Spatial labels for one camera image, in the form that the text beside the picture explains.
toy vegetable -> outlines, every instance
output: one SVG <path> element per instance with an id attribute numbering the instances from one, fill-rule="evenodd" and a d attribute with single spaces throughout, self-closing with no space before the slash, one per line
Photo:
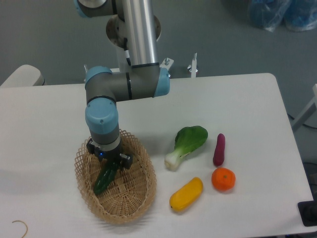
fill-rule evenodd
<path id="1" fill-rule="evenodd" d="M 114 180 L 119 166 L 117 161 L 109 161 L 104 165 L 94 185 L 95 195 L 99 195 L 107 189 L 109 184 Z"/>
<path id="2" fill-rule="evenodd" d="M 199 125 L 182 128 L 175 138 L 174 151 L 165 156 L 165 166 L 177 170 L 185 156 L 201 147 L 207 138 L 207 130 Z"/>
<path id="3" fill-rule="evenodd" d="M 211 176 L 211 182 L 215 189 L 219 191 L 227 191 L 234 187 L 236 176 L 233 171 L 229 169 L 217 168 Z"/>
<path id="4" fill-rule="evenodd" d="M 225 144 L 226 144 L 226 139 L 224 135 L 219 134 L 217 137 L 216 149 L 214 150 L 214 155 L 213 155 L 213 164 L 215 166 L 220 166 L 223 164 Z"/>
<path id="5" fill-rule="evenodd" d="M 169 204 L 171 208 L 176 212 L 185 210 L 200 197 L 203 188 L 203 182 L 200 178 L 194 177 L 170 197 Z"/>

blue plastic bag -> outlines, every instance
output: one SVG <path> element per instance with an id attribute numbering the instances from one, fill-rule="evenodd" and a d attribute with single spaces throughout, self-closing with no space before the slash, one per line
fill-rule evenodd
<path id="1" fill-rule="evenodd" d="M 283 20 L 290 4 L 291 0 L 251 0 L 248 16 L 255 26 L 273 32 Z"/>
<path id="2" fill-rule="evenodd" d="M 292 0 L 286 11 L 286 27 L 292 31 L 307 31 L 317 27 L 317 0 Z"/>

green cucumber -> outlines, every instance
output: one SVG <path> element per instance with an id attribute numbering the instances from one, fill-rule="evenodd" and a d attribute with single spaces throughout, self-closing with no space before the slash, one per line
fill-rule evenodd
<path id="1" fill-rule="evenodd" d="M 107 189 L 109 184 L 114 180 L 118 169 L 118 162 L 108 162 L 105 164 L 105 166 L 101 169 L 94 185 L 95 195 L 99 195 Z"/>

woven basket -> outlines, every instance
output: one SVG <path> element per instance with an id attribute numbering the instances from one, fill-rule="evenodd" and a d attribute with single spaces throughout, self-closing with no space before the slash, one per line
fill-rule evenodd
<path id="1" fill-rule="evenodd" d="M 105 192 L 96 196 L 93 186 L 101 170 L 96 156 L 88 153 L 82 144 L 75 158 L 78 189 L 88 208 L 97 217 L 111 224 L 132 222 L 141 217 L 154 201 L 156 175 L 149 155 L 134 135 L 120 131 L 122 148 L 133 154 L 130 169 L 118 170 L 115 179 Z"/>

yellow mango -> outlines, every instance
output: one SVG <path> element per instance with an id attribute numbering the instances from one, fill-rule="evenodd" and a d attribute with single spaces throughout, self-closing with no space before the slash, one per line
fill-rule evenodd
<path id="1" fill-rule="evenodd" d="M 176 212 L 185 210 L 200 197 L 203 188 L 204 185 L 200 178 L 194 177 L 170 197 L 170 207 Z"/>

